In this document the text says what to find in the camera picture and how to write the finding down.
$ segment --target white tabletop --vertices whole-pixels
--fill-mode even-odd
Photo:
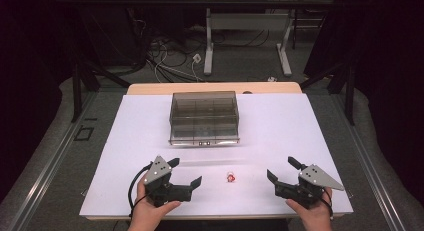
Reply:
[[[279,181],[298,183],[298,170],[287,157],[317,164],[342,183],[305,94],[238,94],[240,143],[227,147],[173,147],[168,143],[171,95],[123,97],[109,138],[82,205],[89,219],[128,218],[128,187],[135,174],[161,155],[180,158],[171,183],[189,185],[202,176],[192,201],[166,219],[288,217],[295,213],[276,197],[267,179],[269,169]],[[236,181],[228,183],[231,171]],[[353,212],[344,191],[334,190],[333,210]]]

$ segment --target electrical cable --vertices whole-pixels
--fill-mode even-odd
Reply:
[[[202,47],[203,45],[205,45],[205,44],[203,44],[203,43],[199,42],[199,45],[198,45],[195,49],[193,49],[193,50],[191,50],[191,51],[184,51],[184,50],[180,50],[180,52],[182,52],[182,53],[184,53],[184,54],[186,54],[186,55],[188,55],[188,54],[192,54],[192,53],[196,52],[197,50],[199,50],[199,49],[200,49],[200,47]]]
[[[330,220],[333,220],[333,201],[331,200],[331,195],[328,193],[328,191],[324,188],[324,192],[327,194],[329,203],[326,202],[323,198],[321,198],[321,201],[324,202],[324,204],[327,205],[327,207],[330,209]]]
[[[156,67],[157,66],[157,63],[154,61],[154,60],[150,60],[150,59],[147,59],[147,62],[149,63],[149,65],[150,65],[150,68],[152,69],[152,71],[154,70],[154,68],[152,67],[153,65]],[[170,82],[170,83],[175,83],[169,76],[168,76],[168,74],[170,74],[170,75],[173,75],[172,73],[169,73],[168,71],[166,71],[165,69],[163,69],[163,67],[161,66],[161,65],[159,65],[159,66],[157,66],[157,68],[156,68],[156,70],[157,71],[159,71],[159,73],[168,81],[168,82]]]
[[[153,70],[153,67],[152,66],[153,65],[156,65],[156,62],[154,62],[152,60],[148,60],[147,62],[149,63],[151,69]],[[194,77],[193,75],[184,73],[182,71],[179,71],[179,70],[176,70],[176,69],[167,67],[167,66],[159,65],[158,70],[166,71],[166,72],[168,72],[168,74],[170,74],[170,75],[174,76],[175,78],[178,78],[178,79],[180,79],[180,80],[182,80],[184,82],[196,82],[196,79],[188,78],[188,77]],[[201,79],[199,77],[198,77],[198,79],[200,81],[202,81],[202,82],[206,82],[205,80],[203,80],[203,79]]]
[[[170,83],[174,83],[174,81],[168,76],[168,74],[169,73],[167,73],[166,72],[166,70],[164,70],[163,68],[162,68],[162,65],[160,65],[164,60],[165,60],[165,58],[168,56],[168,52],[167,51],[165,51],[165,57],[164,58],[162,58],[161,59],[161,61],[159,62],[159,63],[156,63],[156,66],[155,66],[155,75],[156,75],[156,78],[158,78],[157,77],[157,73],[156,73],[156,71],[159,71],[159,73],[168,81],[168,82],[170,82]]]
[[[137,200],[136,202],[135,202],[135,204],[134,204],[134,207],[131,209],[131,213],[130,213],[130,218],[132,219],[132,215],[133,215],[133,213],[134,213],[134,209],[135,209],[135,206],[137,206],[137,204],[138,203],[140,203],[140,201],[141,200],[143,200],[144,198],[146,198],[147,196],[149,196],[151,194],[151,192],[150,193],[148,193],[148,194],[146,194],[146,195],[144,195],[141,199],[139,199],[139,200]]]
[[[206,41],[203,41],[203,40],[198,40],[198,39],[195,39],[195,38],[192,38],[192,37],[187,37],[187,39],[196,41],[196,42],[198,42],[198,43],[200,43],[202,45],[206,45]]]
[[[125,71],[114,72],[114,71],[107,70],[107,69],[105,69],[105,70],[108,71],[108,72],[110,72],[110,73],[112,73],[115,76],[120,77],[120,76],[125,76],[125,75],[129,75],[129,74],[135,73],[135,72],[139,71],[142,68],[143,68],[143,66],[141,64],[137,64],[133,68],[131,68],[129,70],[125,70]],[[95,75],[97,75],[97,76],[104,76],[103,74],[97,72],[96,70],[93,70],[93,73]]]
[[[113,225],[113,229],[112,229],[112,231],[115,231],[116,226],[118,225],[118,223],[119,223],[119,220],[115,222],[115,225]]]
[[[269,30],[267,30],[267,35],[266,35],[265,40],[263,40],[261,43],[255,44],[255,45],[250,45],[250,44],[253,43],[256,39],[258,39],[263,34],[263,32],[265,32],[265,30],[262,30],[258,35],[256,35],[251,41],[249,41],[246,44],[237,45],[237,44],[223,44],[223,43],[221,43],[221,44],[216,44],[216,46],[221,46],[221,47],[258,47],[258,46],[261,46],[262,44],[264,44],[268,40]]]
[[[206,27],[202,26],[202,28],[203,28],[203,31],[190,30],[190,29],[189,30],[190,30],[190,32],[192,32],[194,34],[193,36],[201,35],[202,37],[204,37],[205,34],[206,34]],[[216,32],[215,30],[212,30],[212,32],[213,32],[213,36],[214,37],[216,37],[217,35],[222,37],[222,40],[220,40],[220,41],[217,41],[217,40],[215,40],[215,39],[212,38],[212,42],[214,44],[223,43],[225,41],[225,35],[224,34],[221,34],[220,32]],[[203,41],[198,41],[196,39],[194,39],[194,40],[197,41],[197,42],[199,42],[199,43],[206,44],[206,41],[203,42]]]
[[[194,63],[195,63],[196,61],[194,61],[193,60],[193,62],[191,63],[191,71],[193,71],[193,75],[194,75],[194,77],[196,78],[196,82],[198,83],[199,82],[199,78],[197,78],[197,76],[196,76],[196,72],[194,72]]]
[[[328,207],[328,211],[330,212],[330,220],[333,220],[334,219],[334,217],[333,217],[333,208],[331,207],[331,205],[327,201],[325,201],[323,198],[321,198],[321,197],[319,197],[318,199],[321,202],[323,202],[325,204],[325,206]]]
[[[185,64],[186,62],[187,62],[187,54],[185,54],[184,52],[182,52],[181,50],[179,50],[179,49],[170,49],[170,48],[167,48],[167,53],[168,53],[168,56],[172,56],[172,55],[175,55],[175,54],[177,54],[177,53],[181,53],[182,55],[183,55],[183,61],[182,62],[179,62],[179,63],[177,63],[177,64],[173,64],[173,65],[170,65],[170,64],[167,64],[167,63],[165,63],[165,61],[163,61],[162,63],[165,65],[165,66],[168,66],[168,67],[179,67],[179,66],[181,66],[181,65],[183,65],[183,64]]]
[[[162,55],[161,55],[161,60],[160,60],[160,62],[159,63],[157,63],[156,64],[156,66],[155,66],[155,70],[154,70],[154,72],[155,72],[155,76],[156,76],[156,79],[158,80],[158,82],[159,83],[162,83],[161,81],[160,81],[160,79],[159,79],[159,77],[158,77],[158,74],[157,74],[157,67],[166,59],[166,57],[167,57],[167,55],[168,55],[168,51],[167,51],[167,49],[166,49],[166,46],[165,45],[163,45],[163,44],[161,44],[161,47],[164,47],[165,48],[165,57],[163,57],[162,58]]]

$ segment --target black cable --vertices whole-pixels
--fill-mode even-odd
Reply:
[[[188,54],[192,54],[192,53],[196,52],[197,50],[199,50],[199,49],[200,49],[200,47],[202,47],[203,45],[205,45],[205,44],[203,44],[203,43],[199,42],[199,45],[198,45],[195,49],[193,49],[193,50],[191,50],[191,51],[184,51],[184,50],[181,50],[181,49],[180,49],[180,52],[181,52],[181,53],[183,53],[183,54],[186,54],[186,55],[188,55]]]
[[[189,77],[194,77],[193,75],[189,75],[189,74],[186,74],[185,72],[182,72],[183,74],[186,74],[187,76],[189,76],[189,77],[186,77],[186,76],[182,76],[182,75],[180,75],[180,74],[178,74],[178,73],[175,73],[175,72],[177,72],[177,71],[175,71],[174,69],[172,69],[172,68],[169,68],[169,67],[166,67],[166,66],[164,66],[163,67],[163,69],[165,69],[165,71],[166,72],[168,72],[169,74],[171,74],[171,75],[173,75],[175,78],[178,78],[178,79],[183,79],[183,80],[185,80],[185,82],[199,82],[199,81],[201,81],[201,82],[205,82],[204,80],[200,80],[200,79],[194,79],[194,78],[189,78]]]
[[[155,55],[153,52],[154,51],[156,51],[156,50],[149,50],[149,55],[150,56],[152,56],[152,58],[157,58],[157,57],[159,57],[159,55],[160,55],[160,50],[157,50],[158,51],[158,54],[157,55]]]
[[[206,45],[206,41],[203,41],[203,40],[198,40],[198,39],[195,39],[193,37],[187,37],[187,39],[190,39],[190,40],[196,41],[200,44]]]
[[[153,59],[148,59],[149,60],[149,64],[151,64],[151,65],[154,65],[154,66],[156,66],[157,65],[157,63],[156,63],[156,61],[154,61]],[[166,69],[166,67],[164,68],[164,67],[161,67],[161,66],[157,66],[157,68],[156,68],[162,75],[164,74],[163,72],[166,72],[166,73],[168,73],[169,75],[172,75],[173,77],[175,77],[175,78],[178,78],[179,80],[181,80],[181,81],[184,81],[184,82],[197,82],[197,80],[195,80],[195,79],[193,79],[193,78],[188,78],[188,77],[184,77],[184,76],[182,76],[182,75],[179,75],[179,74],[177,74],[177,73],[174,73],[174,72],[172,72],[172,69]]]
[[[145,166],[143,169],[140,170],[140,172],[138,172],[134,179],[132,180],[131,184],[130,184],[130,188],[128,189],[128,202],[130,203],[130,207],[131,210],[134,208],[134,204],[132,202],[132,189],[134,187],[135,182],[137,181],[138,177],[140,177],[140,175],[144,172],[150,169],[150,167],[152,167],[152,163],[150,163],[149,165]]]
[[[105,69],[105,70],[112,73],[115,76],[121,77],[121,76],[125,76],[125,75],[135,73],[142,68],[143,68],[143,66],[141,64],[136,64],[133,68],[131,68],[129,70],[124,70],[124,71],[119,71],[119,72],[113,72],[113,71],[107,70],[107,69]],[[97,72],[96,70],[93,70],[93,73],[94,73],[94,75],[97,75],[97,76],[104,76],[103,74]]]
[[[113,225],[113,229],[112,229],[112,231],[115,231],[116,226],[118,225],[118,222],[119,222],[119,220],[115,222],[115,225]]]
[[[159,71],[159,73],[170,83],[175,83],[174,80],[172,80],[167,73],[168,71],[164,70],[162,67],[158,66],[156,69]]]
[[[225,35],[224,34],[221,34],[221,33],[218,33],[218,32],[213,32],[213,35],[216,37],[217,35],[219,35],[219,36],[221,36],[222,37],[222,40],[221,41],[216,41],[216,39],[212,39],[212,42],[214,43],[214,44],[220,44],[220,43],[223,43],[223,42],[225,42]]]
[[[132,219],[132,215],[134,213],[134,209],[135,206],[137,206],[138,203],[140,203],[141,200],[143,200],[144,198],[146,198],[150,193],[144,195],[141,199],[137,200],[137,202],[135,202],[134,206],[131,208],[131,213],[130,213],[130,218]]]
[[[255,45],[250,45],[250,44],[253,43],[256,39],[258,39],[259,36],[261,36],[261,34],[263,34],[264,31],[265,30],[262,30],[258,35],[256,35],[251,41],[249,41],[246,44],[237,45],[237,44],[222,44],[221,43],[221,44],[216,44],[216,46],[221,46],[221,47],[258,47],[258,46],[261,46],[262,44],[264,44],[268,40],[269,30],[267,31],[267,35],[266,35],[266,38],[265,38],[264,41],[262,41],[259,44],[255,44]]]
[[[185,54],[185,53],[183,53],[183,52],[181,52],[180,50],[178,50],[177,49],[177,51],[178,52],[180,52],[180,53],[182,53],[183,55],[184,55],[184,60],[182,61],[182,62],[180,62],[180,63],[178,63],[178,64],[173,64],[173,65],[169,65],[169,64],[167,64],[167,63],[165,63],[165,61],[162,61],[162,63],[165,65],[165,66],[167,66],[167,67],[171,67],[171,68],[175,68],[175,67],[179,67],[179,66],[181,66],[181,65],[183,65],[183,64],[185,64],[186,62],[187,62],[187,54]]]
[[[323,204],[325,204],[325,206],[328,207],[328,211],[330,212],[330,220],[333,220],[333,208],[332,208],[332,202],[331,202],[331,196],[330,194],[327,192],[327,190],[325,190],[325,188],[323,188],[324,192],[327,194],[328,198],[330,199],[330,203],[328,203],[327,201],[325,201],[322,197],[317,197],[314,193],[312,193],[309,189],[305,188],[305,187],[300,187],[302,188],[303,191],[307,192],[308,194],[310,194],[313,198],[319,199]]]

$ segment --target table leg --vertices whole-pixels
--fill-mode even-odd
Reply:
[[[212,27],[211,27],[211,11],[206,9],[206,56],[205,56],[205,75],[212,74],[212,54],[213,54],[213,43],[212,43]]]
[[[278,56],[280,57],[281,67],[283,68],[284,76],[290,77],[292,75],[289,60],[287,59],[286,47],[289,39],[290,29],[292,26],[291,10],[288,11],[287,20],[284,28],[284,36],[282,43],[277,44]]]
[[[297,30],[297,9],[294,10],[294,20],[293,20],[293,44],[292,49],[296,48],[296,30]]]

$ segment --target gray floor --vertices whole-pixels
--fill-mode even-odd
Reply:
[[[228,31],[217,34],[216,39],[225,35],[227,44],[245,44],[258,33]],[[278,32],[271,32],[266,43],[259,47],[216,45],[212,75],[202,75],[202,62],[195,65],[195,71],[198,77],[216,82],[266,81],[270,76],[280,82],[302,82],[302,71],[315,37],[315,31],[300,31],[296,49],[288,49],[292,77],[282,75],[275,48],[275,43],[281,42],[282,38]],[[198,52],[203,57],[204,49]],[[183,58],[170,52],[165,63],[177,64]],[[191,74],[191,57],[176,69]],[[148,65],[122,78],[131,83],[157,82]],[[63,100],[56,119],[0,206],[0,230],[113,229],[113,221],[93,222],[78,216],[84,200],[81,193],[91,182],[122,95],[126,92],[110,80],[101,77],[99,80],[102,89],[98,93],[85,93],[85,113],[73,125],[70,123],[73,111],[71,80],[61,85]],[[378,148],[366,97],[356,91],[356,125],[352,127],[341,111],[343,94],[329,95],[325,90],[328,81],[322,80],[304,92],[308,94],[340,176],[353,194],[354,213],[337,218],[333,222],[334,230],[424,230],[423,207],[403,188]],[[89,141],[73,141],[81,125],[94,128]],[[39,196],[34,198],[30,195],[33,193]],[[116,230],[126,227],[120,222]],[[291,220],[289,227],[290,230],[303,230],[299,219]]]

